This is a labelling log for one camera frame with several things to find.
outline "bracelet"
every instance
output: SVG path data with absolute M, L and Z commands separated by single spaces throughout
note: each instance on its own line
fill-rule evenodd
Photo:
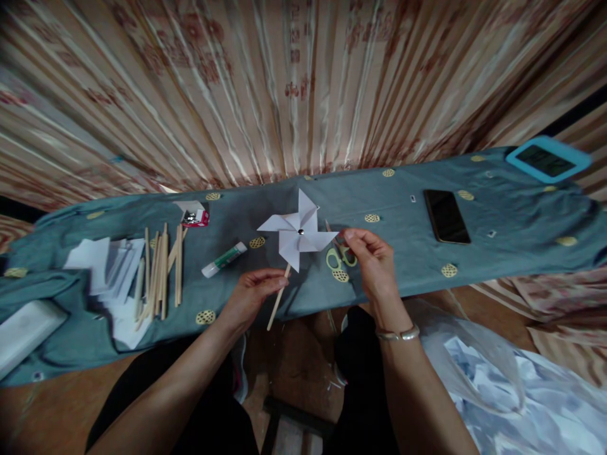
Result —
M 385 340 L 385 341 L 392 341 L 392 340 L 408 341 L 413 338 L 417 338 L 419 336 L 419 327 L 417 327 L 417 324 L 413 324 L 413 327 L 411 329 L 409 329 L 405 332 L 401 332 L 400 334 L 397 334 L 394 332 L 375 331 L 375 335 L 377 335 L 377 338 Z

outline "bundle of wooden sticks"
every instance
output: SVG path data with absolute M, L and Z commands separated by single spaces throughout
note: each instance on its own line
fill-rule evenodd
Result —
M 145 307 L 139 305 L 138 302 L 136 331 L 147 317 L 153 319 L 160 315 L 161 320 L 166 318 L 168 310 L 166 284 L 173 264 L 175 264 L 175 308 L 181 305 L 183 240 L 188 233 L 188 228 L 182 229 L 181 224 L 177 225 L 177 234 L 171 253 L 169 253 L 167 228 L 167 224 L 164 223 L 164 232 L 156 231 L 153 258 L 150 254 L 150 232 L 148 228 L 145 229 Z

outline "yellow scissors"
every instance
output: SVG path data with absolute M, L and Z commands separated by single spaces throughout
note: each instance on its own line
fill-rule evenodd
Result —
M 331 230 L 331 226 L 329 225 L 329 222 L 327 220 L 324 221 L 324 225 L 327 228 L 327 232 L 333 232 Z M 329 268 L 331 270 L 341 270 L 342 262 L 346 263 L 346 265 L 348 265 L 350 267 L 354 267 L 358 263 L 358 259 L 356 258 L 356 256 L 354 256 L 354 261 L 350 261 L 350 259 L 348 258 L 348 255 L 346 253 L 347 253 L 347 251 L 350 250 L 349 246 L 342 245 L 341 243 L 339 243 L 337 241 L 336 238 L 333 238 L 332 242 L 337 247 L 337 250 L 335 248 L 329 248 L 329 251 L 327 251 L 327 257 L 326 257 L 327 265 L 329 266 Z M 331 257 L 334 257 L 335 259 L 337 259 L 337 267 L 333 267 L 331 265 L 331 262 L 329 261 L 329 259 Z

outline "table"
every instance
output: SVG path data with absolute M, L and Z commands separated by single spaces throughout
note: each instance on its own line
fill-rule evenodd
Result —
M 320 230 L 327 219 L 334 230 L 367 228 L 393 246 L 402 296 L 503 276 L 575 272 L 605 263 L 607 216 L 601 207 L 571 182 L 547 187 L 509 165 L 504 161 L 509 150 L 489 149 L 395 167 L 394 173 L 366 169 L 216 190 L 221 197 L 210 202 L 205 197 L 213 191 L 131 195 L 82 203 L 49 214 L 36 224 L 32 234 L 13 244 L 9 266 L 27 268 L 28 274 L 21 279 L 0 279 L 0 320 L 32 298 L 54 300 L 70 313 L 70 318 L 9 374 L 3 385 L 30 382 L 36 372 L 52 377 L 132 353 L 111 339 L 108 319 L 99 319 L 89 311 L 87 272 L 60 268 L 68 252 L 84 238 L 141 238 L 146 226 L 153 233 L 165 222 L 173 233 L 181 215 L 173 204 L 176 200 L 207 204 L 210 223 L 189 230 L 183 248 L 183 303 L 174 308 L 174 293 L 169 291 L 168 317 L 163 322 L 154 321 L 139 345 L 142 349 L 203 330 L 204 326 L 195 323 L 196 314 L 203 310 L 219 314 L 243 272 L 286 267 L 278 255 L 278 234 L 256 229 L 271 214 L 296 212 L 298 188 L 320 207 Z M 457 200 L 471 245 L 434 239 L 422 194 L 425 189 L 456 194 L 467 191 L 463 197 L 457 195 Z M 369 214 L 378 215 L 380 221 L 366 222 Z M 263 247 L 249 248 L 211 279 L 202 276 L 200 270 L 205 265 L 238 241 L 247 245 L 260 235 L 266 237 Z M 326 265 L 327 249 L 301 254 L 300 272 L 291 275 L 278 320 L 365 300 L 358 267 L 344 264 L 350 282 L 337 281 Z M 447 264 L 457 268 L 455 276 L 443 275 L 441 269 Z M 169 289 L 173 288 L 173 279 L 174 273 Z M 272 305 L 273 299 L 269 299 L 258 323 L 267 324 Z

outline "white pinwheel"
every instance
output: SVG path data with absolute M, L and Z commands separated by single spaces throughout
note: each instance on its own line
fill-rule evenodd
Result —
M 299 272 L 299 253 L 321 251 L 337 235 L 334 232 L 318 232 L 317 210 L 316 204 L 299 190 L 297 213 L 272 215 L 257 229 L 278 231 L 278 253 L 297 272 Z

